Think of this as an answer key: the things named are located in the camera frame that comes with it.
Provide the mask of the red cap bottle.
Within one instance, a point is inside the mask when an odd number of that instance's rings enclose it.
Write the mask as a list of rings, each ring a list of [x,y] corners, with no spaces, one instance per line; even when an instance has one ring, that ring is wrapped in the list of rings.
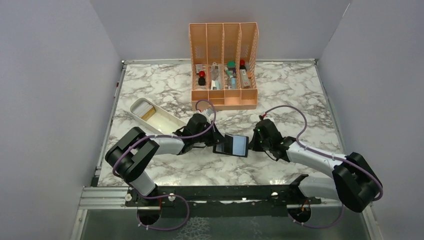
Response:
[[[247,68],[246,68],[246,63],[245,63],[245,61],[243,60],[243,59],[241,59],[240,61],[239,61],[239,67],[240,67],[240,69],[244,69],[244,70],[246,70]]]

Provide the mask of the white plastic tray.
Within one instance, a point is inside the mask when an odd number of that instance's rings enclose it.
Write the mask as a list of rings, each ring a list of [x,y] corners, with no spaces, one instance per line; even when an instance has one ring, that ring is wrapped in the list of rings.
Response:
[[[140,117],[133,113],[133,109],[142,101],[149,102],[156,110],[156,113],[147,121],[142,120]],[[164,110],[160,106],[154,104],[152,101],[143,97],[132,103],[132,105],[129,107],[129,112],[132,114],[133,118],[138,123],[140,123],[141,126],[143,126],[144,129],[158,135],[170,135],[187,124],[170,112]]]

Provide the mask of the red ball item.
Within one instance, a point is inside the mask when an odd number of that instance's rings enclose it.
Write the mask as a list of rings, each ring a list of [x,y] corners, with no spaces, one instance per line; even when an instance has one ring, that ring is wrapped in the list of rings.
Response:
[[[200,71],[200,72],[198,73],[198,76],[199,76],[200,78],[204,78],[204,77],[206,76],[206,73],[202,70],[202,71]]]

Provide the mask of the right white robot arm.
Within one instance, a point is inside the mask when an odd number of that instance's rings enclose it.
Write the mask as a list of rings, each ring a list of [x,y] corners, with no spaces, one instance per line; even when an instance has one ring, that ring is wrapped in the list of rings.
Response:
[[[383,190],[381,181],[361,154],[342,155],[308,147],[295,137],[283,137],[270,119],[255,125],[249,148],[271,154],[275,161],[301,164],[325,175],[307,176],[292,186],[288,196],[296,204],[308,197],[320,197],[339,200],[351,211],[360,213]]]

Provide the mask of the grey stapler box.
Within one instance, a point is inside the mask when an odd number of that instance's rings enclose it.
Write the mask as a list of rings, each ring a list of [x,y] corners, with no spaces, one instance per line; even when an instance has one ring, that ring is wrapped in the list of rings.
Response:
[[[241,88],[242,89],[250,89],[251,81],[249,79],[249,75],[246,69],[239,70],[240,80],[241,80]]]

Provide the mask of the orange desk organizer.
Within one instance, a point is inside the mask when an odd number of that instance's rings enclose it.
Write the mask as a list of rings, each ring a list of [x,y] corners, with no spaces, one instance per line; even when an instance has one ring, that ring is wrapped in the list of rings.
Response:
[[[191,23],[188,38],[191,57],[192,109],[205,109],[212,103],[217,110],[253,110],[258,105],[255,77],[259,29],[255,22]],[[240,60],[251,82],[243,89]],[[235,61],[235,68],[227,63]],[[198,85],[200,71],[205,72],[205,86]],[[236,89],[231,89],[236,78]]]

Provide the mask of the black round item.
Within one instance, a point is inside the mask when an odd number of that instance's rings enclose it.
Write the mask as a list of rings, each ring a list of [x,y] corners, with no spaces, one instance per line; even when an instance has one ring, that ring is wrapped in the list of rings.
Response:
[[[199,77],[197,81],[199,86],[205,86],[206,85],[206,79],[204,77]]]

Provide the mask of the green cap item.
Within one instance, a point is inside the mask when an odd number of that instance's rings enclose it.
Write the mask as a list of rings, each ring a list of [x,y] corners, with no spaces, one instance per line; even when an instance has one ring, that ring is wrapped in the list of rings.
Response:
[[[227,67],[230,68],[235,68],[236,67],[236,63],[235,61],[228,61],[227,62]]]

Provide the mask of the gold credit card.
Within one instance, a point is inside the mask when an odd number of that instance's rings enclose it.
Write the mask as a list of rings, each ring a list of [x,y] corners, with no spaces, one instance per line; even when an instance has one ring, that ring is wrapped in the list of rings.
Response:
[[[148,121],[154,114],[156,113],[156,110],[154,107],[151,107],[149,110],[147,110],[142,116],[141,119],[144,121]]]

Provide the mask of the black leather card holder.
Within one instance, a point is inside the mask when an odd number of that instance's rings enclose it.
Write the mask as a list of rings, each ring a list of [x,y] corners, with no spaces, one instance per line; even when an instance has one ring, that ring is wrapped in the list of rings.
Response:
[[[249,137],[244,135],[225,134],[225,141],[213,147],[214,154],[248,157]]]

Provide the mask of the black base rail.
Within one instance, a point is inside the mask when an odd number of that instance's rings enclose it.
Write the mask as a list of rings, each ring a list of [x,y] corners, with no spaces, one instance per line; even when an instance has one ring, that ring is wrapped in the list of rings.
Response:
[[[136,208],[142,216],[163,218],[287,217],[288,208],[321,203],[316,197],[305,197],[295,184],[159,186],[150,199],[134,189],[124,199],[126,207]]]

